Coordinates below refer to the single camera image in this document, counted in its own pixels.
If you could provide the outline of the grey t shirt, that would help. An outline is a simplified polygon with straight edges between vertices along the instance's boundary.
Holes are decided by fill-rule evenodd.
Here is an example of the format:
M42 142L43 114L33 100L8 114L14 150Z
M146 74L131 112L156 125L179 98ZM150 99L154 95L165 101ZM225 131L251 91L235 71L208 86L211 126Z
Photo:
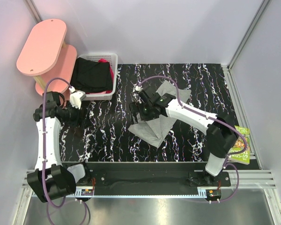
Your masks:
M155 92L161 96L168 93L177 97L176 87L169 81L164 81ZM191 90L179 89L179 97L182 102L186 103L190 95ZM128 130L141 140L159 148L176 121L177 119L160 115L159 118L154 120L132 124Z

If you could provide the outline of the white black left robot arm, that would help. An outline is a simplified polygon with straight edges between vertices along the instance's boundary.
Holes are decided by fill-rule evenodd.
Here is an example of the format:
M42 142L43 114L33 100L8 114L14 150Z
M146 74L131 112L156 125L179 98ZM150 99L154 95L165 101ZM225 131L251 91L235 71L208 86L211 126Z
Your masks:
M70 103L63 105L64 99L61 93L47 92L45 104L33 114L38 130L38 157L34 172L27 175L27 182L43 203L72 195L77 183L85 186L92 179L85 163L68 168L62 165L59 155L61 124L78 127L81 114Z

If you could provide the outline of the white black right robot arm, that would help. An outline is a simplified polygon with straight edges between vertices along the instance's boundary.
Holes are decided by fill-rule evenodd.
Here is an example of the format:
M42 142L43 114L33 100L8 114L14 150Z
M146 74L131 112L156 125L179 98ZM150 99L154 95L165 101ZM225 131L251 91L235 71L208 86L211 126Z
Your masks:
M129 131L158 148L177 120L196 128L205 135L210 148L203 180L209 186L219 182L227 154L238 139L228 115L202 111L183 103L178 94L160 94L150 86L136 87L136 93L140 101L129 105L132 116Z

